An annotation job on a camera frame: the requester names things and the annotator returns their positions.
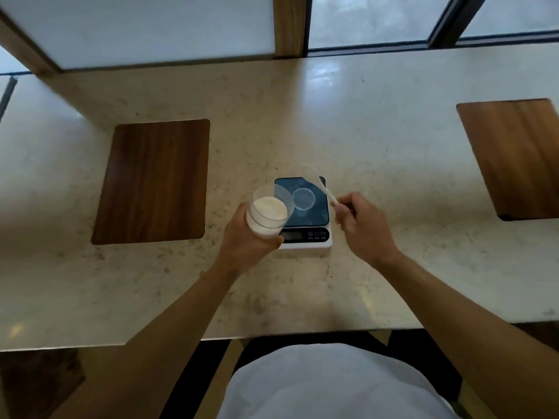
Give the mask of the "clear plastic spoon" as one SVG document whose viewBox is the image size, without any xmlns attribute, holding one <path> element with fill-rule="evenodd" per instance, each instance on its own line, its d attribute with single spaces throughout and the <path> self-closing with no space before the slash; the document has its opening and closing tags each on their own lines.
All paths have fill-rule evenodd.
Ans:
<svg viewBox="0 0 559 419">
<path fill-rule="evenodd" d="M 319 190 L 321 190 L 325 194 L 332 208 L 334 208 L 335 205 L 339 204 L 338 198 L 335 195 L 333 195 L 330 189 L 326 187 L 326 184 L 322 182 L 321 176 L 319 176 L 318 172 L 311 164 L 303 164 L 302 171 L 303 171 L 303 178 L 307 182 L 315 185 Z"/>
</svg>

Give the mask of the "small clear plastic dish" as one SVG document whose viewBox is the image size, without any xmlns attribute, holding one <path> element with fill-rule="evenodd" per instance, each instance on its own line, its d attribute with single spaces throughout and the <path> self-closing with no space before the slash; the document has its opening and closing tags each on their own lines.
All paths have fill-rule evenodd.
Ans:
<svg viewBox="0 0 559 419">
<path fill-rule="evenodd" d="M 309 188 L 299 188 L 292 193 L 294 206 L 299 211 L 308 211 L 316 201 L 315 194 Z"/>
</svg>

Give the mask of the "person's right hand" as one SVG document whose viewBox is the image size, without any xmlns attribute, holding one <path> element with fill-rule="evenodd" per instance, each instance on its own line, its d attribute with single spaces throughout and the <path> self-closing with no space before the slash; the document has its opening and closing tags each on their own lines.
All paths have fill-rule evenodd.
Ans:
<svg viewBox="0 0 559 419">
<path fill-rule="evenodd" d="M 399 262 L 404 255 L 395 244 L 384 212 L 359 192 L 351 193 L 357 223 L 341 227 L 351 252 L 376 270 Z"/>
</svg>

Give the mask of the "dark wooden board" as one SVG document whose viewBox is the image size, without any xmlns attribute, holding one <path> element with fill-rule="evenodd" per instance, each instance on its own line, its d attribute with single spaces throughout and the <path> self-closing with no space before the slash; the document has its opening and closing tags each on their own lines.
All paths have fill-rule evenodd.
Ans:
<svg viewBox="0 0 559 419">
<path fill-rule="evenodd" d="M 549 98 L 456 109 L 497 216 L 559 219 L 559 113 Z"/>
<path fill-rule="evenodd" d="M 208 119 L 117 125 L 92 244 L 200 239 L 210 127 Z"/>
</svg>

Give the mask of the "person's left forearm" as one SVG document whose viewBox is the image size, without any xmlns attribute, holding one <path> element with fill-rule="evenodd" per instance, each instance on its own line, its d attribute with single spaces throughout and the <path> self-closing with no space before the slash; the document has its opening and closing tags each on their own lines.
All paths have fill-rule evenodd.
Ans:
<svg viewBox="0 0 559 419">
<path fill-rule="evenodd" d="M 216 260 L 183 296 L 130 339 L 50 419 L 159 419 L 242 267 Z"/>
</svg>

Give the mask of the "clear plastic cup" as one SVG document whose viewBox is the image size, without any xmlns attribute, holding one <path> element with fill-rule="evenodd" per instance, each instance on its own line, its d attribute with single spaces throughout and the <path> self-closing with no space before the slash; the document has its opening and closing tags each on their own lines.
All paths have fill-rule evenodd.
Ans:
<svg viewBox="0 0 559 419">
<path fill-rule="evenodd" d="M 263 239 L 278 236 L 295 209 L 291 193 L 277 184 L 257 188 L 248 204 L 245 221 Z"/>
</svg>

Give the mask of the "frosted white panel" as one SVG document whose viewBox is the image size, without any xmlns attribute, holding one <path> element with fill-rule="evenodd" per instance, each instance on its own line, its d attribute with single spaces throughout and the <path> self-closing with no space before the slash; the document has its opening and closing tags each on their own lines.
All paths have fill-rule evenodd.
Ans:
<svg viewBox="0 0 559 419">
<path fill-rule="evenodd" d="M 62 69 L 271 55 L 273 0 L 0 0 Z"/>
</svg>

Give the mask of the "person's white shirt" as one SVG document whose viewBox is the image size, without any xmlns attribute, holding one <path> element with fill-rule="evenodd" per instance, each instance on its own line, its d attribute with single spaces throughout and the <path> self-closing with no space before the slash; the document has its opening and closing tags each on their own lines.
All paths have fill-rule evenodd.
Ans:
<svg viewBox="0 0 559 419">
<path fill-rule="evenodd" d="M 346 344 L 290 345 L 240 367 L 216 419 L 459 419 L 400 360 Z"/>
</svg>

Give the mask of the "person's right forearm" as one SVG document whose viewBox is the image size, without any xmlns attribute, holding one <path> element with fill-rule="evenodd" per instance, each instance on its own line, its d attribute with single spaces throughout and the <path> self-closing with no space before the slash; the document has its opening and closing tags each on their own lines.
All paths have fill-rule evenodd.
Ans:
<svg viewBox="0 0 559 419">
<path fill-rule="evenodd" d="M 559 352 L 474 303 L 400 251 L 372 266 L 500 419 L 559 419 Z"/>
</svg>

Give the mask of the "person's left hand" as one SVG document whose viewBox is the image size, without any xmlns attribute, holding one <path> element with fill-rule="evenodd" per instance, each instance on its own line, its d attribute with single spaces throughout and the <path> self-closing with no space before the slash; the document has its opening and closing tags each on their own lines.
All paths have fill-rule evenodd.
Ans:
<svg viewBox="0 0 559 419">
<path fill-rule="evenodd" d="M 248 203 L 241 203 L 226 225 L 221 246 L 214 262 L 223 272 L 236 276 L 247 272 L 268 255 L 249 252 L 249 242 L 255 234 L 245 221 L 247 210 Z"/>
</svg>

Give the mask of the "black window frame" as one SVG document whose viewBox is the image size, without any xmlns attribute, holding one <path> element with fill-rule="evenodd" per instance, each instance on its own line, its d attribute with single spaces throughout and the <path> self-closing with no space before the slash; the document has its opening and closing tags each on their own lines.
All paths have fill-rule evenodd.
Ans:
<svg viewBox="0 0 559 419">
<path fill-rule="evenodd" d="M 310 0 L 308 56 L 559 42 L 559 0 Z"/>
</svg>

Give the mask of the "wooden partition post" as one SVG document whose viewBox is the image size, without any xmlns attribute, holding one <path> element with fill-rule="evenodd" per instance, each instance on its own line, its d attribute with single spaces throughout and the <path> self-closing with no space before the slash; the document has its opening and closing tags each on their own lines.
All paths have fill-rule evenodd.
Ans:
<svg viewBox="0 0 559 419">
<path fill-rule="evenodd" d="M 276 58 L 303 57 L 307 0 L 272 0 Z"/>
</svg>

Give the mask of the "white digital kitchen scale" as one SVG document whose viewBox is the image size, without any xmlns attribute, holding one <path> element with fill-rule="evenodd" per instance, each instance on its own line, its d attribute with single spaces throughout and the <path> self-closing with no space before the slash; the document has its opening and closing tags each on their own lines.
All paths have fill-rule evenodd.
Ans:
<svg viewBox="0 0 559 419">
<path fill-rule="evenodd" d="M 330 204 L 325 194 L 303 177 L 280 177 L 275 180 L 275 184 L 287 189 L 291 195 L 299 188 L 309 188 L 316 197 L 314 206 L 308 211 L 294 209 L 282 229 L 284 242 L 280 250 L 330 250 L 333 243 Z"/>
</svg>

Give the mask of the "white powder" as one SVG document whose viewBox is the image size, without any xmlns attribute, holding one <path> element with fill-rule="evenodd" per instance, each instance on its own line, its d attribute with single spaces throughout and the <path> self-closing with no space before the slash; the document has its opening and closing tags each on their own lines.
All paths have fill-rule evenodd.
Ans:
<svg viewBox="0 0 559 419">
<path fill-rule="evenodd" d="M 251 201 L 245 220 L 257 236 L 270 238 L 279 235 L 288 220 L 288 209 L 278 198 L 266 196 Z"/>
</svg>

